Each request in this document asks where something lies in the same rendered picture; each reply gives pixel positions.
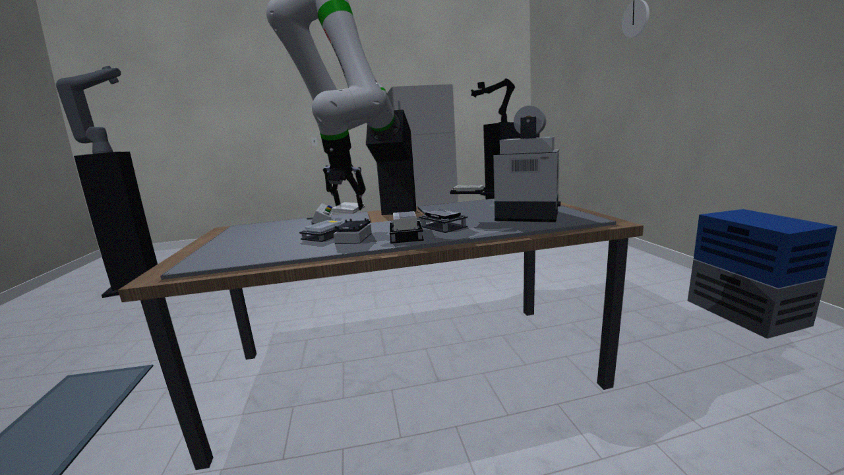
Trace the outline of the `clear plastic lid with yellow tape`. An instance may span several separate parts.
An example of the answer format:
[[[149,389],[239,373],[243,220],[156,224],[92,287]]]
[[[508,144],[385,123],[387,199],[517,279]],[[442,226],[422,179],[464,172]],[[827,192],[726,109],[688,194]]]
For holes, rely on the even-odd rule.
[[[305,229],[324,230],[326,228],[331,228],[332,226],[342,224],[342,223],[343,223],[343,220],[323,220],[323,222],[319,222],[317,224],[307,226]]]

